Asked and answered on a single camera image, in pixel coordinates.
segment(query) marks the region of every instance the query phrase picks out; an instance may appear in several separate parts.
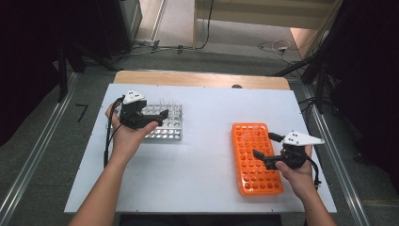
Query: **fingers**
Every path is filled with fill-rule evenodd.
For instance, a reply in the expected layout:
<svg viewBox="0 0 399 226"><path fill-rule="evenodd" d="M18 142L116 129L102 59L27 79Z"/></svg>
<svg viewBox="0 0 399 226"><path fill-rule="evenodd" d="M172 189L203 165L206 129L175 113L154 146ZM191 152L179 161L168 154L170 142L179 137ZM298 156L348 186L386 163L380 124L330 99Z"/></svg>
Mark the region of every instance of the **fingers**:
<svg viewBox="0 0 399 226"><path fill-rule="evenodd" d="M150 132L152 132L158 126L158 122L152 121L148 123L144 128L140 129L138 132L144 138Z"/></svg>
<svg viewBox="0 0 399 226"><path fill-rule="evenodd" d="M277 169L279 169L282 172L282 174L285 174L285 175L288 175L290 173L290 171L292 170L291 168L289 168L287 166L287 164L285 164L282 161L278 161L276 163L276 167L277 167Z"/></svg>
<svg viewBox="0 0 399 226"><path fill-rule="evenodd" d="M311 145L305 146L305 153L306 153L309 157L311 157L311 150L312 150Z"/></svg>
<svg viewBox="0 0 399 226"><path fill-rule="evenodd" d="M106 115L107 118L109 118L109 114L111 112L112 105L113 104L111 104L108 107L108 109L106 109L106 111L105 111L105 115ZM115 114L115 112L113 112L113 114L112 114L112 126L118 127L119 125L120 125L120 119L118 119L117 114Z"/></svg>

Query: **wrist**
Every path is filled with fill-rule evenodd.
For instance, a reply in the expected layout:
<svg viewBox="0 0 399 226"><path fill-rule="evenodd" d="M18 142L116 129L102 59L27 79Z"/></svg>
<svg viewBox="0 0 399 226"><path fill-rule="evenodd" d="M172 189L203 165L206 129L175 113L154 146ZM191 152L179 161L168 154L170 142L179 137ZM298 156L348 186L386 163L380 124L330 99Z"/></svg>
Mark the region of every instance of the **wrist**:
<svg viewBox="0 0 399 226"><path fill-rule="evenodd" d="M115 145L112 154L109 157L109 161L114 161L117 162L118 165L125 165L129 163L130 159L133 157L134 153L131 153L129 150L124 148L123 146L120 145Z"/></svg>
<svg viewBox="0 0 399 226"><path fill-rule="evenodd" d="M312 202L315 198L320 198L319 193L317 192L314 186L308 187L301 194L298 195L298 198L302 200L302 202Z"/></svg>
<svg viewBox="0 0 399 226"><path fill-rule="evenodd" d="M117 154L111 154L111 157L109 158L108 161L108 165L111 165L113 168L121 168L121 169L125 169L128 163L129 160L126 160L125 158L118 156Z"/></svg>

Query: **tripod leg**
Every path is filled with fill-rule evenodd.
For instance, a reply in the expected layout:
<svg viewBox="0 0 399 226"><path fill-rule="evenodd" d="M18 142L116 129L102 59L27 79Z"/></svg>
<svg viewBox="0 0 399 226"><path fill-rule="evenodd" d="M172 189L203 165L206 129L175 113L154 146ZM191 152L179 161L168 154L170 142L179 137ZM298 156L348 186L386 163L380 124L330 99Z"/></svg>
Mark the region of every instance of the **tripod leg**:
<svg viewBox="0 0 399 226"><path fill-rule="evenodd" d="M95 55L94 53L92 53L91 51L89 51L88 49L86 49L85 47L81 46L78 43L72 42L72 46L73 46L73 48L76 48L76 50L78 50L80 53L82 53L84 55L87 55L88 57L94 59L97 63L105 66L108 70L111 70L111 71L114 71L114 72L118 72L118 71L123 70L121 68L116 68L114 65L106 62L101 57Z"/></svg>
<svg viewBox="0 0 399 226"><path fill-rule="evenodd" d="M58 102L62 102L68 93L67 81L67 62L65 56L64 44L61 43L58 49L58 74L59 74L59 96Z"/></svg>
<svg viewBox="0 0 399 226"><path fill-rule="evenodd" d="M326 63L323 62L321 70L317 77L316 96L314 100L314 103L316 104L316 107L319 110L320 114L323 114L322 103L323 103L324 85L326 83L326 67L327 67Z"/></svg>
<svg viewBox="0 0 399 226"><path fill-rule="evenodd" d="M314 59L315 59L315 55L309 56L308 58L306 58L306 59L304 59L304 60L302 60L300 62L297 62L296 64L293 64L290 67L288 67L288 68L286 68L286 69L284 69L282 71L279 71L278 73L274 73L271 76L281 76L281 77L283 77L284 75L286 75L288 73L291 73L291 72L293 72L295 70L298 70L298 69L300 69L302 67L305 67L308 64L311 64L314 61Z"/></svg>
<svg viewBox="0 0 399 226"><path fill-rule="evenodd" d="M86 68L86 64L82 59L81 54L68 43L65 45L65 55L67 56L68 62L70 62L73 71L76 73L83 73Z"/></svg>

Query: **gray floor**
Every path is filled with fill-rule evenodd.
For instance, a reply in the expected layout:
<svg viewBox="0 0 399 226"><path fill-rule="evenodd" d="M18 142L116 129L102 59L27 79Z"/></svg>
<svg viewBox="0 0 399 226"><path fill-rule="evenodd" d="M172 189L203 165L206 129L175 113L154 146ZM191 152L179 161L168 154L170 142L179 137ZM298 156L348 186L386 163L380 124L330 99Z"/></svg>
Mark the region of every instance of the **gray floor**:
<svg viewBox="0 0 399 226"><path fill-rule="evenodd" d="M206 42L207 25L207 20L197 20L197 48L200 48ZM164 46L177 46L179 44L192 46L194 29L194 1L167 0L155 39L160 40L160 45ZM282 46L289 46L283 55L284 59L290 62L301 59L296 50L297 47L291 31L287 27L213 20L211 20L209 26L209 40L205 47L199 51L279 59L272 51L274 41L277 41L274 44L276 50Z"/></svg>
<svg viewBox="0 0 399 226"><path fill-rule="evenodd" d="M219 33L215 32L214 27L211 26L210 45L207 45L207 48L204 48L202 52L184 51L181 55L178 55L176 51L164 51L156 54L115 58L113 63L125 70L235 73L257 76L273 74L287 67L287 62L279 59L275 54L257 48L259 40L261 42L292 40L287 28L268 27L269 32L266 32L266 35L260 32L259 34L263 37L252 37L251 40L253 41L250 41L250 44L242 41L242 39L249 40L246 36L234 36L232 40L224 40L230 44L226 46L220 43L220 38L217 36ZM223 34L231 32L227 28L224 30L227 33ZM158 38L164 42L164 45L168 44L167 36L158 36ZM284 56L287 56L290 60L298 60L297 52L293 52L292 55L288 55L287 52L284 53ZM297 75L298 72L294 72L285 77L290 81L290 87L299 101L306 99L306 97L303 92L303 85L298 82ZM88 62L85 73L78 75L74 94L21 201L15 209L9 225L66 225L69 222L72 216L63 213L65 203L107 85L112 83L114 77L115 72L110 72L92 61ZM2 199L20 172L24 161L29 156L53 112L57 95L58 88L55 88L25 120L14 137L0 147L0 197ZM88 105L88 111L80 122L77 121L82 113L82 107L76 106L76 104ZM353 156L357 154L357 150L353 145L354 136L348 123L339 115L332 114L328 106L325 106L325 111L328 128L333 135L342 161L345 163L358 191L371 224L397 225L399 216L396 213L399 208L399 197L393 189L387 173L379 167L354 162ZM312 117L310 130L315 136L319 135ZM319 147L319 153L324 174L329 182L329 188L338 209L338 213L334 214L333 217L339 225L355 225L326 149L323 146ZM303 214L282 216L284 226L303 225L303 219ZM191 220L193 225L206 225L206 222L209 221L206 216L191 218Z"/></svg>

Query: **human hand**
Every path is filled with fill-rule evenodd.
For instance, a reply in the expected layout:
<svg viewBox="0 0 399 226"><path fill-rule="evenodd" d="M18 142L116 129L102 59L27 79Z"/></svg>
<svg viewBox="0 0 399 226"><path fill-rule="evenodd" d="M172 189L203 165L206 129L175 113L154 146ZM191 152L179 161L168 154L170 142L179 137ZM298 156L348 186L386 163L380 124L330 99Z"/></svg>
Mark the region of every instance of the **human hand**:
<svg viewBox="0 0 399 226"><path fill-rule="evenodd" d="M112 105L108 107L105 112L107 118L109 118ZM115 114L112 115L112 127L115 132L113 139L114 145L109 162L118 162L118 164L127 165L130 159L135 155L141 141L146 135L153 131L158 126L158 122L153 121L147 124L144 128L134 130L124 125L120 125L120 119Z"/></svg>
<svg viewBox="0 0 399 226"><path fill-rule="evenodd" d="M311 157L310 145L305 147L305 152ZM316 191L311 176L310 161L307 160L299 169L291 169L282 161L277 162L276 167L282 172L282 176L290 182L294 193L300 200L303 201L310 193Z"/></svg>

